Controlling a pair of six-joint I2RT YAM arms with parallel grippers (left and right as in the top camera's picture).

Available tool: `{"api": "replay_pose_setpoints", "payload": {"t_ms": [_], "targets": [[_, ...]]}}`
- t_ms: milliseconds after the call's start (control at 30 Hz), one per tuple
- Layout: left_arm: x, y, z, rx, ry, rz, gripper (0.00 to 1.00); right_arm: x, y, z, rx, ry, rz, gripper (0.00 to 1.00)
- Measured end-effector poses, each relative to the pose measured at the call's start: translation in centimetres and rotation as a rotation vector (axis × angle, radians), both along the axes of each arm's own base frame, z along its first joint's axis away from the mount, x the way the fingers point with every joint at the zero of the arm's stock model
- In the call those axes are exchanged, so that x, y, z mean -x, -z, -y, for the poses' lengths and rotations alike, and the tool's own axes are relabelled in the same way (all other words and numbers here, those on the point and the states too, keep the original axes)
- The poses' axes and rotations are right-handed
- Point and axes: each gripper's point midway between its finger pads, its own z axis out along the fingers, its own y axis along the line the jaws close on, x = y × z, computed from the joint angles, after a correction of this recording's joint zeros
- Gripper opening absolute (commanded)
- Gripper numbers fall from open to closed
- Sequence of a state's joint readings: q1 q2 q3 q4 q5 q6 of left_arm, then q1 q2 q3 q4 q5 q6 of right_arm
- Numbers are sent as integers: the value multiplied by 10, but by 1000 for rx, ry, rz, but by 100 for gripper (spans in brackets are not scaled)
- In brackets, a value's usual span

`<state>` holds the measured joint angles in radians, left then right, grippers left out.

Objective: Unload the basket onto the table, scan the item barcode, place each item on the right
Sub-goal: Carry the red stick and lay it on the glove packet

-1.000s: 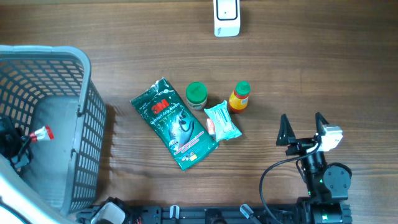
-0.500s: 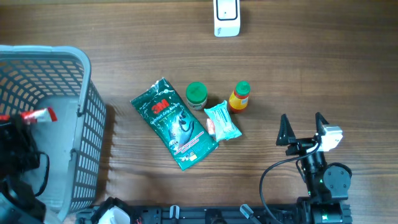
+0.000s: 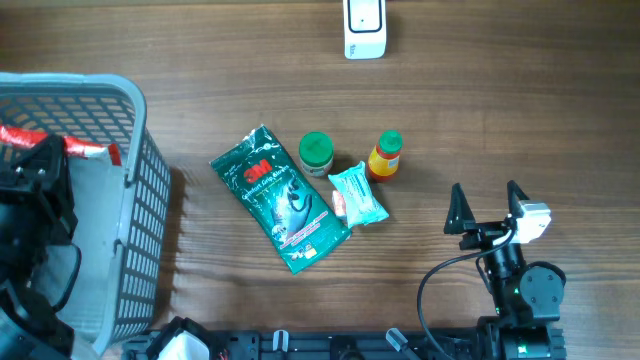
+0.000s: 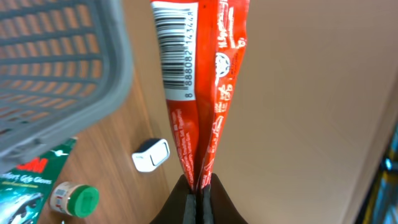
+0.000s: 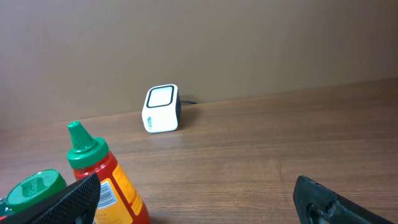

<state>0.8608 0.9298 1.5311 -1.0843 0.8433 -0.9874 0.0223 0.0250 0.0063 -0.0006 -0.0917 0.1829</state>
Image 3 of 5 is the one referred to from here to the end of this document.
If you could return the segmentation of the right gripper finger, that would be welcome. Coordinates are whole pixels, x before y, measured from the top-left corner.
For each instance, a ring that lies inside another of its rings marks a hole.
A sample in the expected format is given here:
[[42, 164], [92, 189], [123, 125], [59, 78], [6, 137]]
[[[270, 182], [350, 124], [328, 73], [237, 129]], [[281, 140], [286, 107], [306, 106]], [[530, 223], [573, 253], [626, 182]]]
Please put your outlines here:
[[510, 180], [507, 183], [507, 195], [509, 213], [512, 216], [522, 216], [524, 214], [524, 210], [522, 209], [521, 203], [529, 201], [530, 198], [514, 180]]
[[451, 189], [450, 206], [444, 225], [445, 234], [462, 234], [476, 229], [476, 220], [459, 183]]

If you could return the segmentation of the red sauce bottle green cap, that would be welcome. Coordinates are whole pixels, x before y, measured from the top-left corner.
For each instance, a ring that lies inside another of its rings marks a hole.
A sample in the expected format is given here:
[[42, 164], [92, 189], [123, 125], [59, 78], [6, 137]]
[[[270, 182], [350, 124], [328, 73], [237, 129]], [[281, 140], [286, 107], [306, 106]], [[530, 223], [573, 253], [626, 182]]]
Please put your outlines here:
[[398, 170], [402, 147], [403, 138], [398, 131], [385, 131], [367, 160], [369, 177], [377, 182], [390, 180]]

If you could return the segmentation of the teal wet wipes pack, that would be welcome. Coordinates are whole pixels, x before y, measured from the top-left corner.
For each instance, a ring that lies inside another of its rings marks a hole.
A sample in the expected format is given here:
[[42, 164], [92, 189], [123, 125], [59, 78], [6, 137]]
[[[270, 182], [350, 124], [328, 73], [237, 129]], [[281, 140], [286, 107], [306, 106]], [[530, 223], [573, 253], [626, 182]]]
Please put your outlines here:
[[381, 222], [389, 217], [373, 195], [363, 161], [339, 174], [329, 175], [328, 179], [342, 195], [349, 228]]

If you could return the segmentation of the green lid jar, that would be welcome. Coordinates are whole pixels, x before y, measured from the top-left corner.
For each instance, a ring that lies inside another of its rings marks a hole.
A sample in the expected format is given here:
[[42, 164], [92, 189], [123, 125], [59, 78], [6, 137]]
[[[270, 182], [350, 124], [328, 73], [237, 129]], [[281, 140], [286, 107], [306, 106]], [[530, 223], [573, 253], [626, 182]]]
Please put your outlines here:
[[322, 177], [333, 165], [334, 145], [323, 132], [309, 132], [299, 143], [299, 157], [302, 170], [309, 176]]

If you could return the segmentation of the green 3M gloves packet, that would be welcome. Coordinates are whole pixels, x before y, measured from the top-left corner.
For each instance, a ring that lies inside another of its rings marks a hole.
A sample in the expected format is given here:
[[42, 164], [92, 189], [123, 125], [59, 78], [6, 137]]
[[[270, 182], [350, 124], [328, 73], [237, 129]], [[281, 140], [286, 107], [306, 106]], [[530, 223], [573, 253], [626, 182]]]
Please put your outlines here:
[[351, 236], [266, 126], [251, 130], [210, 165], [293, 274], [326, 257]]

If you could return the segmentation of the red toothpaste tube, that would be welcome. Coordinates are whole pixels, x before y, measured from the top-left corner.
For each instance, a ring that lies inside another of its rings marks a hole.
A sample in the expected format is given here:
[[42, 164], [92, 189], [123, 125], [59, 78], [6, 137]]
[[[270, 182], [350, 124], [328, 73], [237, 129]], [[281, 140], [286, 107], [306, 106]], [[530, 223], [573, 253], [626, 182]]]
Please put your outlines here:
[[[43, 131], [1, 126], [1, 142], [20, 149], [31, 149], [50, 137], [52, 134]], [[116, 144], [100, 145], [73, 136], [63, 136], [62, 139], [67, 156], [107, 161], [113, 166], [122, 165]]]

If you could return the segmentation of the small red white packet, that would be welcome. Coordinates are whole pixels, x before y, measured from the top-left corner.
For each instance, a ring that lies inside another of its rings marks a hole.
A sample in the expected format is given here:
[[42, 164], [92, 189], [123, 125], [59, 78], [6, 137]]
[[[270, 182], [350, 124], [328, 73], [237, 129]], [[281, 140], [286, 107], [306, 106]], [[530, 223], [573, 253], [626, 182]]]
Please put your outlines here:
[[347, 217], [346, 203], [345, 203], [344, 197], [338, 190], [334, 190], [332, 192], [332, 205], [333, 205], [333, 211], [335, 215], [338, 218], [345, 220]]

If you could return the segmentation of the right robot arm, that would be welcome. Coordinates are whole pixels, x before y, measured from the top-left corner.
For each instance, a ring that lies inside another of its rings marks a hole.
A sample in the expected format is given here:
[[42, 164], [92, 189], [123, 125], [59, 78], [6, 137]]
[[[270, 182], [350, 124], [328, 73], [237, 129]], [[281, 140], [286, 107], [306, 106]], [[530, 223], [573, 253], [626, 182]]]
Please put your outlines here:
[[494, 316], [481, 317], [471, 337], [472, 359], [564, 359], [560, 319], [566, 275], [545, 262], [527, 262], [522, 247], [540, 238], [551, 209], [507, 184], [505, 219], [478, 222], [460, 184], [452, 186], [444, 232], [461, 235], [459, 248], [477, 250], [476, 267], [492, 297]]

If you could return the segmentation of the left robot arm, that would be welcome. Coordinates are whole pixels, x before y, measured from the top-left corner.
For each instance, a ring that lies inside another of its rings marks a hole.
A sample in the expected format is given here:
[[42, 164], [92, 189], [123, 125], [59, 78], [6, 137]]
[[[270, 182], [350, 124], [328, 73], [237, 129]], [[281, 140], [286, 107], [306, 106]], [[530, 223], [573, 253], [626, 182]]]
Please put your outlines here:
[[51, 304], [31, 286], [49, 246], [70, 246], [77, 225], [64, 140], [48, 135], [1, 169], [1, 357], [69, 359], [74, 330], [56, 313], [75, 284]]

